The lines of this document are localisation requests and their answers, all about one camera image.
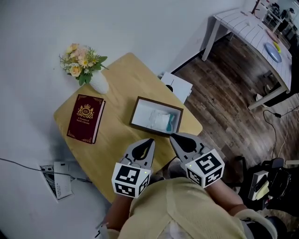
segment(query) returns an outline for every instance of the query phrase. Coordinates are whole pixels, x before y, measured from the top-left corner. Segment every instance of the red hardcover book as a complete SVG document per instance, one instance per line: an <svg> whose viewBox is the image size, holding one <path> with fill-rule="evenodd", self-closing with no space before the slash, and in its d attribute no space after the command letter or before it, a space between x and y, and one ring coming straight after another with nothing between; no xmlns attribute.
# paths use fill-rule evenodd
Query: red hardcover book
<svg viewBox="0 0 299 239"><path fill-rule="evenodd" d="M102 98L78 95L66 135L85 143L94 144L104 106L105 101Z"/></svg>

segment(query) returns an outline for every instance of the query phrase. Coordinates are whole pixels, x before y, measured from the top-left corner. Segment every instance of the teal object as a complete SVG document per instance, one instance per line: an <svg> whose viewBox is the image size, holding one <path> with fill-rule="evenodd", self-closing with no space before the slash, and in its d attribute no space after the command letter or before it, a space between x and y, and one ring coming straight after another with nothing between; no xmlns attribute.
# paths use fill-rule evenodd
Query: teal object
<svg viewBox="0 0 299 239"><path fill-rule="evenodd" d="M173 119L174 119L174 115L170 114L168 125L167 125L167 128L166 128L166 131L168 131L168 132L172 131L172 124L171 123L172 123Z"/></svg>
<svg viewBox="0 0 299 239"><path fill-rule="evenodd" d="M277 49L274 46L272 46L270 43L267 42L265 44L265 48L267 49L267 52L273 58L274 61L276 61L277 63L282 62L281 56L280 56L280 54L278 53Z"/></svg>

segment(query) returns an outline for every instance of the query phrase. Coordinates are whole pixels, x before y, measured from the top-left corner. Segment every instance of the vase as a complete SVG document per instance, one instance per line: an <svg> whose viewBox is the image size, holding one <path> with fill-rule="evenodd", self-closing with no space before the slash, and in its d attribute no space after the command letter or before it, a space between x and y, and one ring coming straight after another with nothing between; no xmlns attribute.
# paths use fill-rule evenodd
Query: vase
<svg viewBox="0 0 299 239"><path fill-rule="evenodd" d="M109 84L100 70L93 71L89 84L100 94L106 94L109 90Z"/></svg>

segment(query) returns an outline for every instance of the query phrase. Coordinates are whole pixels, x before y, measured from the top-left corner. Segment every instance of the open box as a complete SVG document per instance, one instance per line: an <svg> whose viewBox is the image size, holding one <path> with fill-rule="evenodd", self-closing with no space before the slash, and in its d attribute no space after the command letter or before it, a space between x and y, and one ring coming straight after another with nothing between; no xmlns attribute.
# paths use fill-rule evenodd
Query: open box
<svg viewBox="0 0 299 239"><path fill-rule="evenodd" d="M153 134L177 133L183 109L138 96L130 125Z"/></svg>

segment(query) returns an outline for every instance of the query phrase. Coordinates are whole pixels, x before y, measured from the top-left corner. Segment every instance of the flower arrangement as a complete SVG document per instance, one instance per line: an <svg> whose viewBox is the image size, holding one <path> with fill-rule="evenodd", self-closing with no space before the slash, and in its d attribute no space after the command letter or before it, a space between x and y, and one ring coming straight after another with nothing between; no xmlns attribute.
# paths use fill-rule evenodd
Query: flower arrangement
<svg viewBox="0 0 299 239"><path fill-rule="evenodd" d="M94 70L106 68L102 63L107 59L107 56L100 56L91 47L76 43L70 45L64 55L59 56L59 58L61 68L68 75L75 77L80 86L91 81Z"/></svg>

